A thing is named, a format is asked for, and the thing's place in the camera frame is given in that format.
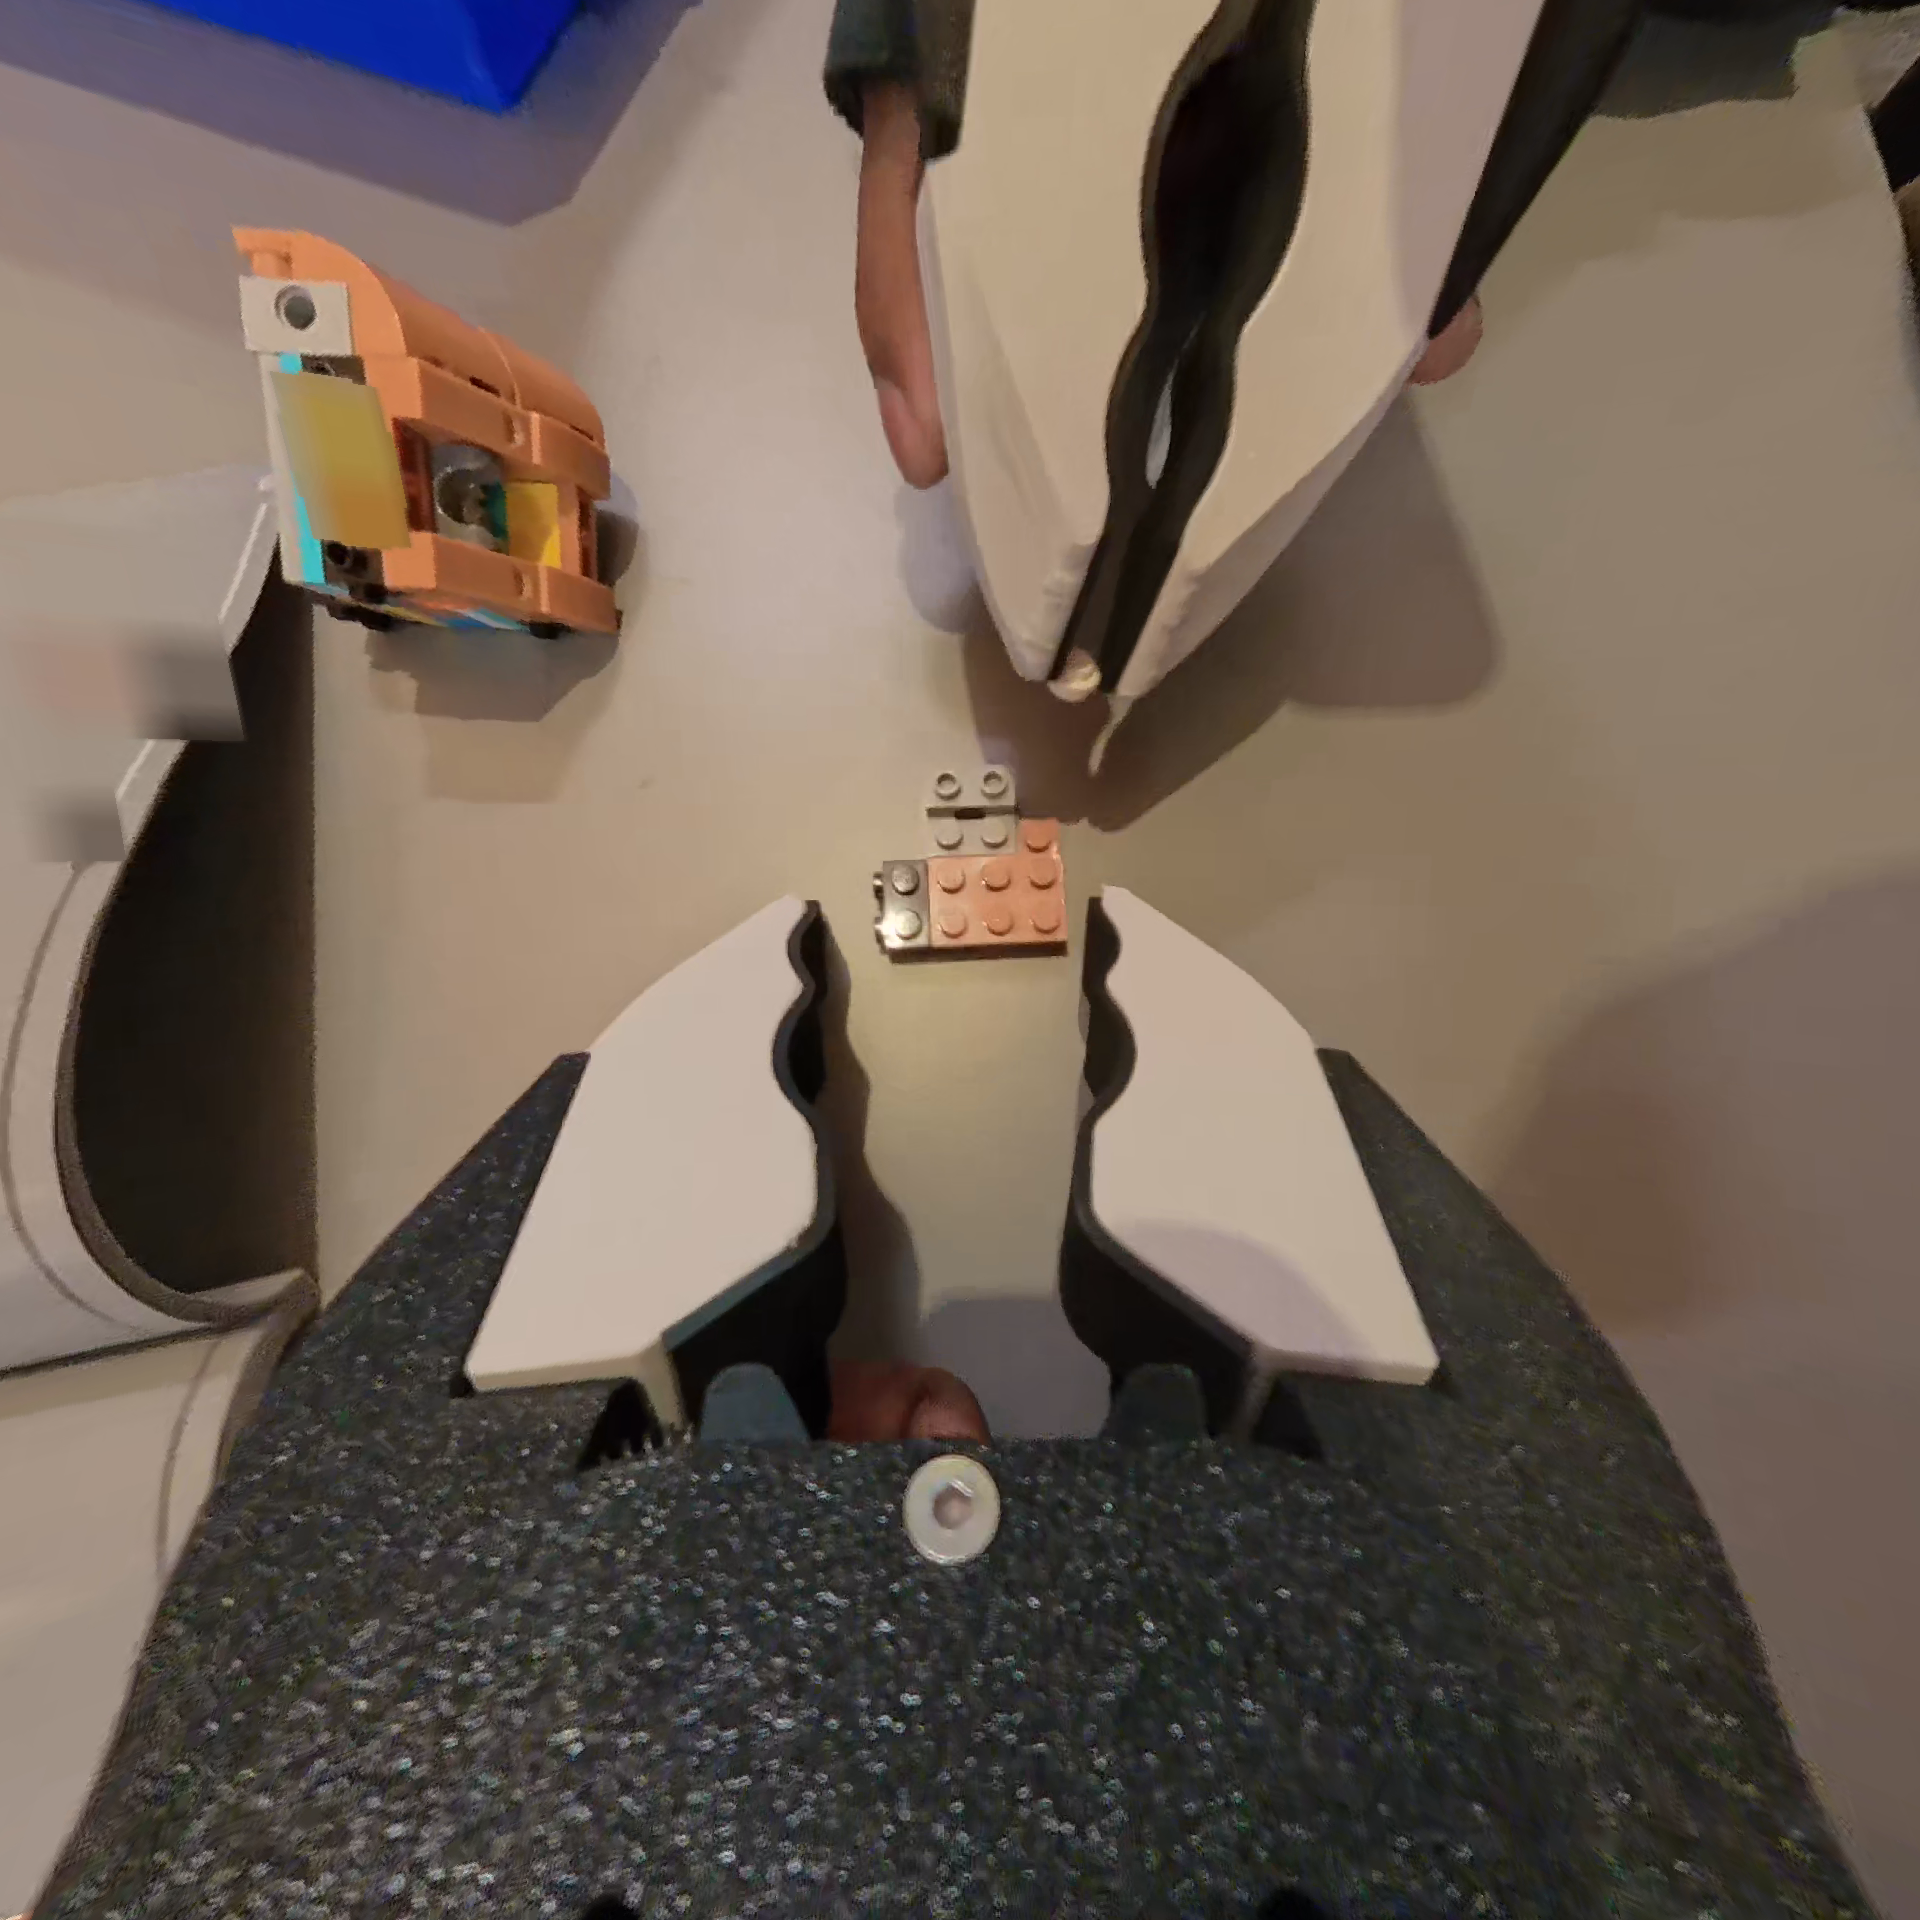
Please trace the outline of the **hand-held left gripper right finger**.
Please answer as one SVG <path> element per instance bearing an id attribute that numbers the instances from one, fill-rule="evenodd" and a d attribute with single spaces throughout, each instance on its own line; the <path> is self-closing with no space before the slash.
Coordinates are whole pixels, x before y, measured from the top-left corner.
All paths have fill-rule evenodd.
<path id="1" fill-rule="evenodd" d="M 1084 1006 L 1074 1333 L 1118 1379 L 1428 1384 L 1428 1322 L 1291 1010 L 1115 883 L 1089 905 Z"/>

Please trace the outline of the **blue storage bin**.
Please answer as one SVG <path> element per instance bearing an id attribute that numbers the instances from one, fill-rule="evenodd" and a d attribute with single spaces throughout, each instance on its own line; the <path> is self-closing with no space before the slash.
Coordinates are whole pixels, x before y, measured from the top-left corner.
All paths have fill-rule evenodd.
<path id="1" fill-rule="evenodd" d="M 629 2 L 151 2 L 151 14 L 508 112 L 556 53 Z"/>

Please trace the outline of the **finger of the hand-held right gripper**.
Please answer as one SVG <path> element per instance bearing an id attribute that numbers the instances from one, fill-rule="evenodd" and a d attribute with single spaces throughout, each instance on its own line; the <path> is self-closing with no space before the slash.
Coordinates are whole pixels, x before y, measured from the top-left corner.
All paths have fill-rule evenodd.
<path id="1" fill-rule="evenodd" d="M 1107 399 L 1107 697 L 1236 611 L 1594 110 L 1640 4 L 1219 4 L 1140 163 Z"/>
<path id="2" fill-rule="evenodd" d="M 1227 4 L 973 4 L 956 146 L 932 160 L 920 250 L 947 463 L 1015 671 L 1059 682 L 1122 637 L 1089 604 L 1115 503 L 1107 417 L 1148 312 L 1149 167 Z"/>

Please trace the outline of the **grey instruction booklet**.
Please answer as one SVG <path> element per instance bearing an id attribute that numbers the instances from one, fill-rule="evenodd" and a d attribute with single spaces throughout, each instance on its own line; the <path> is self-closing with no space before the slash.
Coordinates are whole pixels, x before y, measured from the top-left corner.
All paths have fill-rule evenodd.
<path id="1" fill-rule="evenodd" d="M 84 1169 L 78 1058 L 109 905 L 193 741 L 237 736 L 231 654 L 277 566 L 266 469 L 17 497 L 3 512 L 5 1373 L 204 1331 L 291 1336 L 318 1284 L 147 1272 Z"/>

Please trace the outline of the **orange brick model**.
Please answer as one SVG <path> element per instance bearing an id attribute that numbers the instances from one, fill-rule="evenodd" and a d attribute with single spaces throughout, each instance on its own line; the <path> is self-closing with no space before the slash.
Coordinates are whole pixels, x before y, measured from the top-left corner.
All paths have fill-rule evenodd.
<path id="1" fill-rule="evenodd" d="M 617 637 L 590 398 L 318 234 L 237 227 L 231 245 L 283 579 L 372 632 Z"/>

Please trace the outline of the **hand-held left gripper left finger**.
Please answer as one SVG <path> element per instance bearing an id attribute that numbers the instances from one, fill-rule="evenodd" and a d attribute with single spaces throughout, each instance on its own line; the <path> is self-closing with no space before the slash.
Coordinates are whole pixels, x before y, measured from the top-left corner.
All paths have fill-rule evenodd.
<path id="1" fill-rule="evenodd" d="M 594 1038 L 469 1347 L 479 1394 L 702 1394 L 740 1361 L 809 1392 L 842 1305 L 821 996 L 821 908 L 780 896 Z"/>

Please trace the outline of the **person's right hand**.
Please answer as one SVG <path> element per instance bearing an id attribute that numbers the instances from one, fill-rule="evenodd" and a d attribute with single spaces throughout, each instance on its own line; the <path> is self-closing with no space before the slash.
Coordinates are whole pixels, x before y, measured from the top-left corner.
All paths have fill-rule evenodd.
<path id="1" fill-rule="evenodd" d="M 924 186 L 915 116 L 868 121 L 856 202 L 856 328 L 873 378 L 885 442 L 910 488 L 947 476 L 919 245 Z"/>

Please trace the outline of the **person's left hand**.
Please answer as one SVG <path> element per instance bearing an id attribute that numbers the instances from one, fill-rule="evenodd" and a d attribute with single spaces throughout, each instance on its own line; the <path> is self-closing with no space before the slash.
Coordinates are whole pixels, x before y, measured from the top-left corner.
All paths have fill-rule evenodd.
<path id="1" fill-rule="evenodd" d="M 835 1444 L 988 1444 L 993 1427 L 973 1388 L 956 1373 L 905 1360 L 835 1360 L 828 1371 Z"/>

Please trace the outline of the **grey hinge brick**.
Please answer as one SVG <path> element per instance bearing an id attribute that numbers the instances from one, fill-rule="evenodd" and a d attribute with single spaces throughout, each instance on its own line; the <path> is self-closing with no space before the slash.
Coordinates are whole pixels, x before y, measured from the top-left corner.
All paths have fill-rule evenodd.
<path id="1" fill-rule="evenodd" d="M 1007 763 L 952 763 L 924 795 L 924 856 L 1022 851 L 1019 779 Z"/>

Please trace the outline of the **grey desk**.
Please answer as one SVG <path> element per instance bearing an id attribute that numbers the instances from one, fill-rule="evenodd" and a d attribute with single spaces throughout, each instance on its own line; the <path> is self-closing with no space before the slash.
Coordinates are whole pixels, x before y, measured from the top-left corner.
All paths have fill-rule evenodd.
<path id="1" fill-rule="evenodd" d="M 1053 1308 L 1068 966 L 894 968 L 868 876 L 977 743 L 1348 1046 L 1574 1287 L 1915 1914 L 1915 337 L 1842 31 L 1650 37 L 1418 392 L 1122 729 L 1007 667 L 856 342 L 828 4 L 613 4 L 523 110 L 133 4 L 5 4 L 5 495 L 258 457 L 231 227 L 563 366 L 639 551 L 586 663 L 252 632 L 288 720 L 170 914 L 230 1022 L 171 1231 L 326 1290 L 504 1108 L 777 893 L 846 968 L 851 1352 L 1093 1410 Z"/>

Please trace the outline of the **orange brick plate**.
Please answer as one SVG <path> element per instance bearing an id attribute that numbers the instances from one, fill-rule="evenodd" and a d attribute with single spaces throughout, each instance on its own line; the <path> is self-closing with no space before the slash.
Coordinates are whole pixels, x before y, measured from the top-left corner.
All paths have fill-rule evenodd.
<path id="1" fill-rule="evenodd" d="M 926 860 L 926 930 L 938 955 L 1056 955 L 1068 950 L 1061 826 L 1022 818 L 1006 847 Z"/>

